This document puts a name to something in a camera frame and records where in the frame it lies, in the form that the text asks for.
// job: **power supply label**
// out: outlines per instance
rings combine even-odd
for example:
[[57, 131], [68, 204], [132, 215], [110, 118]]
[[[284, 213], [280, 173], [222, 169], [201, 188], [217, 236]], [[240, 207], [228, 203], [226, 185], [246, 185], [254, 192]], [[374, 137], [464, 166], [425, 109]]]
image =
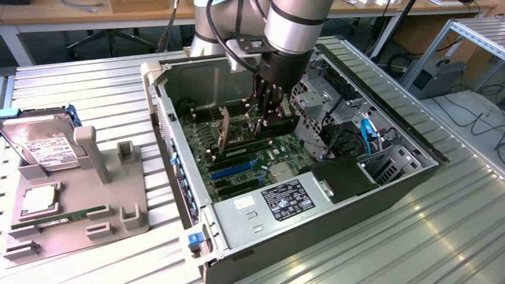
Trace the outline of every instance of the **power supply label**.
[[277, 221], [284, 221], [316, 207], [297, 179], [261, 191], [261, 194]]

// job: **warning label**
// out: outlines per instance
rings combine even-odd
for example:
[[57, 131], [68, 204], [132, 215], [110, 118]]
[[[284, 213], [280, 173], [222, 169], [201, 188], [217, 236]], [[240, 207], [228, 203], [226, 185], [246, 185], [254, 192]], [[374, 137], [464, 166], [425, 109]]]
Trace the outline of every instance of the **warning label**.
[[66, 137], [33, 140], [24, 143], [34, 160], [42, 167], [57, 166], [77, 161]]
[[261, 191], [261, 194], [277, 221], [316, 207], [297, 179]]

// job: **aluminum extrusion table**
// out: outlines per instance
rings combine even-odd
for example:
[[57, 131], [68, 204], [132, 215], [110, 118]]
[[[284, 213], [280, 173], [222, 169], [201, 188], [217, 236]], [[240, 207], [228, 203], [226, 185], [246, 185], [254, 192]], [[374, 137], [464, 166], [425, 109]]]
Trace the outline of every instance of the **aluminum extrusion table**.
[[[238, 283], [502, 282], [505, 184], [500, 169], [346, 41], [321, 38], [320, 42], [450, 164], [392, 209]], [[198, 270], [188, 267], [178, 248], [182, 227], [148, 122], [138, 68], [145, 61], [184, 56], [173, 52], [18, 69], [14, 107], [48, 107], [70, 100], [82, 123], [97, 128], [101, 149], [120, 140], [142, 145], [150, 230], [116, 243], [0, 270], [1, 283], [201, 283]], [[3, 161], [0, 208], [10, 201], [9, 183], [16, 176], [10, 149], [3, 152]], [[3, 228], [5, 215], [0, 215]]]

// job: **blue ram slot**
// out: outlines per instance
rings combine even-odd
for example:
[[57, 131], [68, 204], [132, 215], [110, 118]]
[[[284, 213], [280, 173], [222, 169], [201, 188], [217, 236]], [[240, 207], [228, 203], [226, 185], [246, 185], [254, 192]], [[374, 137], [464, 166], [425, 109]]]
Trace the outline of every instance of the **blue ram slot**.
[[256, 160], [253, 160], [245, 164], [241, 164], [240, 166], [232, 167], [228, 170], [222, 170], [217, 173], [210, 174], [210, 179], [212, 180], [220, 179], [220, 178], [224, 178], [225, 176], [230, 176], [236, 173], [241, 173], [241, 172], [245, 172], [246, 170], [250, 170], [254, 167], [257, 160], [258, 160], [258, 158], [256, 158]]

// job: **office chair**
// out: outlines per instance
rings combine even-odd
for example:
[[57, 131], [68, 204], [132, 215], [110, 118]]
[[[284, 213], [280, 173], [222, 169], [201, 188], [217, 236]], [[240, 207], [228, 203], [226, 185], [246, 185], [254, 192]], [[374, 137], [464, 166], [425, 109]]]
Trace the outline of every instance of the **office chair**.
[[134, 43], [138, 43], [146, 47], [149, 47], [149, 53], [153, 53], [154, 52], [154, 44], [150, 43], [149, 41], [146, 40], [142, 40], [140, 37], [137, 37], [137, 35], [140, 34], [140, 31], [137, 28], [133, 28], [133, 35], [129, 35], [129, 34], [125, 34], [122, 33], [121, 31], [125, 30], [124, 28], [120, 28], [120, 29], [106, 29], [106, 30], [102, 30], [97, 33], [93, 32], [93, 30], [88, 30], [88, 37], [85, 37], [84, 39], [81, 39], [80, 41], [77, 41], [76, 43], [72, 43], [66, 46], [66, 52], [68, 52], [68, 55], [73, 58], [73, 59], [77, 59], [78, 58], [78, 52], [74, 50], [77, 47], [85, 45], [86, 43], [90, 43], [92, 41], [96, 41], [97, 39], [102, 38], [102, 37], [106, 37], [108, 38], [108, 42], [109, 42], [109, 57], [113, 57], [113, 43], [114, 43], [114, 38], [118, 37], [118, 38], [124, 38], [125, 40], [129, 40]]

